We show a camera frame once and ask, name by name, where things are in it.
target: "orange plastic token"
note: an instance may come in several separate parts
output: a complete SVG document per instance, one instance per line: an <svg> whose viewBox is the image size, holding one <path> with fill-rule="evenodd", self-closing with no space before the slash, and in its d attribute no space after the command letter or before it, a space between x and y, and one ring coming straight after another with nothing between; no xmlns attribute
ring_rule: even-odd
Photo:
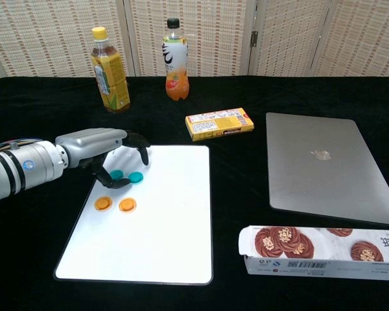
<svg viewBox="0 0 389 311"><path fill-rule="evenodd" d="M136 209L137 203L134 199L126 198L119 204L119 209L123 212L131 212Z"/></svg>
<svg viewBox="0 0 389 311"><path fill-rule="evenodd" d="M95 201L95 208L98 211L106 211L111 207L111 205L112 205L112 200L107 196L101 196L100 198L98 198L97 201Z"/></svg>

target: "bottle label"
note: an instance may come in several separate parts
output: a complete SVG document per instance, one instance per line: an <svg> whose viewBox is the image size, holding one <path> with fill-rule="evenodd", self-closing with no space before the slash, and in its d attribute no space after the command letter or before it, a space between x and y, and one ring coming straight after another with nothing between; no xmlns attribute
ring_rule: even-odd
<svg viewBox="0 0 389 311"><path fill-rule="evenodd" d="M128 105L130 96L119 53L91 58L104 106L118 110Z"/></svg>
<svg viewBox="0 0 389 311"><path fill-rule="evenodd" d="M186 71L188 48L185 38L177 40L164 38L162 49L167 73Z"/></svg>
<svg viewBox="0 0 389 311"><path fill-rule="evenodd" d="M186 98L189 93L187 79L187 40L163 38L163 58L165 62L166 92L170 98Z"/></svg>
<svg viewBox="0 0 389 311"><path fill-rule="evenodd" d="M108 85L106 74L102 70L101 66L95 66L95 76L97 76L97 82L101 93L104 93L105 95L109 95L110 86Z"/></svg>

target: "yellow bottle cap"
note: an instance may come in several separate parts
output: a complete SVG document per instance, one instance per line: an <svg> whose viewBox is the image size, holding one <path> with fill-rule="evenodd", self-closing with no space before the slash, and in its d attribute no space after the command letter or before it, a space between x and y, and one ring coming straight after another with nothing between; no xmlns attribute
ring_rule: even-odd
<svg viewBox="0 0 389 311"><path fill-rule="evenodd" d="M106 32L105 27L94 27L92 28L92 35L94 40L107 40L108 33Z"/></svg>

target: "plastic token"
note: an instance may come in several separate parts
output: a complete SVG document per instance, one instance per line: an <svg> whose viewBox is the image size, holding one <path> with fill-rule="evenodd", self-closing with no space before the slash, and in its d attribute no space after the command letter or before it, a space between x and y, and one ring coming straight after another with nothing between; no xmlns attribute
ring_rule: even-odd
<svg viewBox="0 0 389 311"><path fill-rule="evenodd" d="M137 203L134 199L131 198L125 198L123 201L119 204L119 209L123 212L131 212L134 209L136 209Z"/></svg>
<svg viewBox="0 0 389 311"><path fill-rule="evenodd" d="M112 205L112 200L107 196L102 196L98 198L97 201L95 201L95 208L98 211L106 211L111 207L111 205Z"/></svg>
<svg viewBox="0 0 389 311"><path fill-rule="evenodd" d="M118 180L124 177L124 173L122 170L112 170L110 172L110 176L114 180Z"/></svg>
<svg viewBox="0 0 389 311"><path fill-rule="evenodd" d="M128 175L128 179L131 181L131 183L141 183L144 179L144 176L143 173L132 172L130 175Z"/></svg>

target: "table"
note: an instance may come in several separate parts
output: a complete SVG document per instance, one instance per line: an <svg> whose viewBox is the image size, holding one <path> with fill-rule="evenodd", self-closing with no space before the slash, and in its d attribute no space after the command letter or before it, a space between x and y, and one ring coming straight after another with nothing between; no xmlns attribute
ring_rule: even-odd
<svg viewBox="0 0 389 311"><path fill-rule="evenodd" d="M270 208L265 113L353 119L389 184L389 78L190 78L187 100L173 102L163 77L129 78L132 108L105 112L93 78L0 79L0 142L53 141L92 127L133 129L152 144L194 144L186 115L243 107L251 133L210 139L214 278L207 286L160 286L53 279L93 179L66 170L50 183L0 201L0 309L257 310L343 308L389 310L389 282L248 275L238 254L250 224L389 229Z"/></svg>

